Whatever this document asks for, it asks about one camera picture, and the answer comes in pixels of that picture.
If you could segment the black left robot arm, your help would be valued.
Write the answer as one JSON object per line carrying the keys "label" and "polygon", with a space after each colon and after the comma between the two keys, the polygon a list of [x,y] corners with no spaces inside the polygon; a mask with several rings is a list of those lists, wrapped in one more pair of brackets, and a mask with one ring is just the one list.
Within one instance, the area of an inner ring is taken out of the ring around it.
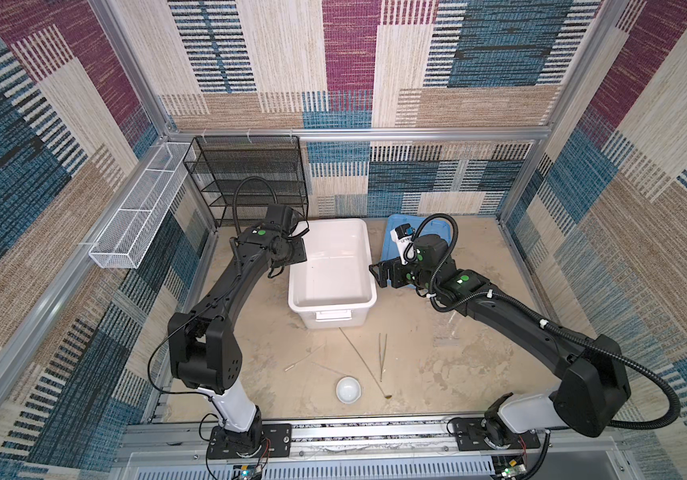
{"label": "black left robot arm", "polygon": [[234,198],[251,183],[267,188],[271,202],[266,216],[243,230],[233,213],[236,235],[230,239],[232,260],[203,300],[188,312],[174,314],[167,337],[159,346],[168,348],[170,371],[187,389],[185,395],[202,396],[221,421],[210,444],[248,457],[269,444],[263,434],[260,408],[249,400],[240,374],[243,352],[235,336],[239,315],[263,276],[274,278],[290,265],[307,261],[304,236],[298,225],[301,212],[283,205],[272,184],[250,176],[237,186]]}

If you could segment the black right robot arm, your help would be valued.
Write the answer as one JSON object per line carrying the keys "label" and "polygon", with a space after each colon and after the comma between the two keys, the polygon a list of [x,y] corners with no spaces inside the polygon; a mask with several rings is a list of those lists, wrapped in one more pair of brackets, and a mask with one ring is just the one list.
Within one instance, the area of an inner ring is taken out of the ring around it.
{"label": "black right robot arm", "polygon": [[[619,344],[563,327],[505,293],[491,279],[455,264],[457,221],[433,214],[417,227],[399,224],[389,232],[397,257],[369,266],[381,288],[411,286],[437,313],[457,313],[503,334],[545,365],[559,385],[548,392],[501,396],[479,428],[493,449],[505,449],[527,432],[573,430],[597,438],[607,427],[635,431],[663,429],[679,419],[681,400],[653,370],[621,353]],[[631,399],[630,371],[657,386],[667,398],[658,418],[623,421],[615,416]]]}

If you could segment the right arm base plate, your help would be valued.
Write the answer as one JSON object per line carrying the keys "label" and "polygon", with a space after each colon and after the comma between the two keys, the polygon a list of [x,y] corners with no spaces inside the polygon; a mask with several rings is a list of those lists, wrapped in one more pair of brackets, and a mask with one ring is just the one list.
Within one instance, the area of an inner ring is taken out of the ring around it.
{"label": "right arm base plate", "polygon": [[453,417],[445,424],[459,451],[538,450],[541,440],[529,431],[515,434],[497,420]]}

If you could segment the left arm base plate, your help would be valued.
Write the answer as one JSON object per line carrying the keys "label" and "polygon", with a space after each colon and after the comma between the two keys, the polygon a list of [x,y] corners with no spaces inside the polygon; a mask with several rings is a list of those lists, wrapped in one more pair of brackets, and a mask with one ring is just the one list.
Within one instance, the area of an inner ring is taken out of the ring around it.
{"label": "left arm base plate", "polygon": [[215,427],[207,448],[207,460],[275,459],[287,458],[291,453],[293,425],[289,423],[264,424],[261,430],[233,432]]}

